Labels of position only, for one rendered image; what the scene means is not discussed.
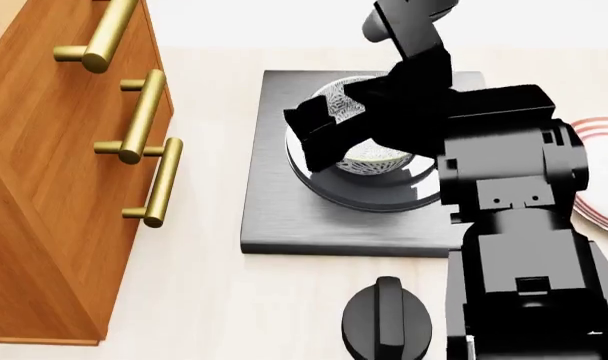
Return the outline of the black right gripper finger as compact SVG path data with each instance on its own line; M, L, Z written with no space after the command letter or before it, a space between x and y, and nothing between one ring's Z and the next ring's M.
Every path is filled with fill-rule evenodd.
M328 123L320 128L298 134L307 169L321 172L342 161L347 152L370 139L376 131L360 122Z
M329 114L324 95L309 98L294 109L283 110L283 116L300 141L308 140L316 132L336 125L335 118Z

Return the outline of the white patterned bowl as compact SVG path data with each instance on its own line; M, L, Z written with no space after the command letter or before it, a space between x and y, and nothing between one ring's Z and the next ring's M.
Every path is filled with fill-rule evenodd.
M334 80L317 89L310 98L323 96L329 115L340 124L365 112L362 104L344 94L344 86L373 78L371 75L358 75ZM355 175L376 176L404 167L412 158L413 155L407 152L389 149L368 139L353 146L336 167Z

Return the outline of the grey square stove plate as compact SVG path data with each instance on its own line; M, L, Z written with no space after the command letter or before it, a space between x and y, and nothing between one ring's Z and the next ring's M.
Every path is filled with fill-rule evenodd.
M266 71L247 182L240 245L246 254L447 257L467 226L437 200L406 212L365 212L315 194L293 172L283 110L344 77L367 71Z

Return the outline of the black stove knob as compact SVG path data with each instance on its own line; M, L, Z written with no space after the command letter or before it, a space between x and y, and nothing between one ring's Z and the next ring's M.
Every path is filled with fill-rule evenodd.
M354 360L422 360L432 332L423 302L391 276L356 293L342 314L342 340Z

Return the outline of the glossy black round burner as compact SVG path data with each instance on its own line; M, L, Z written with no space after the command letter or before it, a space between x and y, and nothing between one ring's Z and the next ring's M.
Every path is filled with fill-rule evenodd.
M435 161L414 155L410 162L381 175L363 176L339 167L312 173L306 166L300 140L286 129L288 161L298 179L315 194L350 209L365 212L406 212L440 198Z

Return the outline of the white plate with red rings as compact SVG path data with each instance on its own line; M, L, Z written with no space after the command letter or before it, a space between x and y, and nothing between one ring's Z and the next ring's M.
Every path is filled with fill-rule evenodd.
M588 188L576 195L574 209L608 231L608 116L580 119L572 124L588 158Z

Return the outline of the wooden drawer cabinet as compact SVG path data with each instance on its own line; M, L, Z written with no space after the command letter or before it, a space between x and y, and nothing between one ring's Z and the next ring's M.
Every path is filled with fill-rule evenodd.
M98 155L123 140L140 92L120 81L164 72L146 0L103 74L56 62L84 46L109 2L25 0L0 38L0 343L94 346L106 338L159 157ZM146 141L164 146L167 83Z

